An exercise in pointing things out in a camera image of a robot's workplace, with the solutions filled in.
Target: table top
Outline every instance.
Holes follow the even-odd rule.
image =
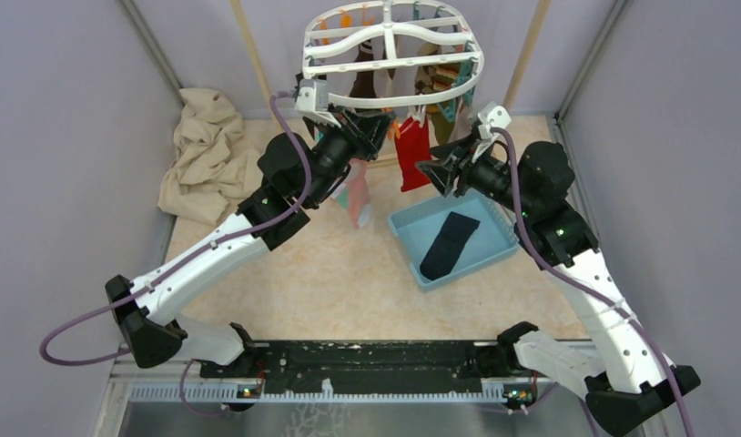
[[[299,120],[293,130],[307,138]],[[515,117],[516,146],[550,140],[545,117]],[[262,150],[278,133],[272,120],[246,121],[235,147]],[[563,294],[523,250],[427,293],[387,224],[394,211],[437,195],[432,186],[400,193],[394,165],[368,171],[372,217],[360,229],[334,201],[309,210],[311,222],[269,255],[231,272],[184,313],[243,325],[257,340],[478,340],[494,339],[528,320],[556,338],[584,338]],[[167,258],[213,227],[178,218]]]

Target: blue tray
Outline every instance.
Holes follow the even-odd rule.
[[[452,211],[479,220],[481,225],[467,241],[450,274],[436,280],[426,279],[420,274],[419,265]],[[460,198],[438,196],[393,212],[389,222],[411,261],[411,273],[422,291],[434,290],[506,259],[518,250],[518,239],[507,218],[491,200],[472,189]]]

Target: red sock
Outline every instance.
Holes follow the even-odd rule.
[[[395,139],[397,160],[402,171],[401,192],[411,191],[430,183],[430,180],[416,168],[416,162],[430,160],[430,126],[426,118],[424,124],[408,118],[400,126],[400,138]]]

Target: white wall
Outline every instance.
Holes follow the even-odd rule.
[[[41,361],[51,329],[157,261],[178,105],[114,0],[0,0],[0,436],[92,431],[110,364]],[[100,317],[51,348],[114,351]]]
[[[741,436],[741,2],[633,2],[565,125],[616,282],[700,375],[697,435]]]
[[[183,86],[222,90],[248,117],[268,117],[252,64],[228,0],[134,0]],[[271,92],[290,89],[300,70],[307,24],[351,0],[242,0]],[[502,101],[521,53],[535,1],[448,0],[475,32],[487,65],[476,104]],[[528,74],[516,98],[516,113],[552,112],[563,101],[588,48],[614,0],[553,0]],[[381,56],[381,43],[378,42]],[[404,45],[409,56],[418,45]],[[397,91],[412,92],[413,72],[396,80]],[[348,92],[353,76],[330,77]]]

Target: beige cloth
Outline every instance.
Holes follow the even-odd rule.
[[[219,91],[186,88],[180,95],[186,105],[173,136],[175,161],[161,181],[158,207],[215,225],[260,185],[260,154],[240,147],[242,115]]]

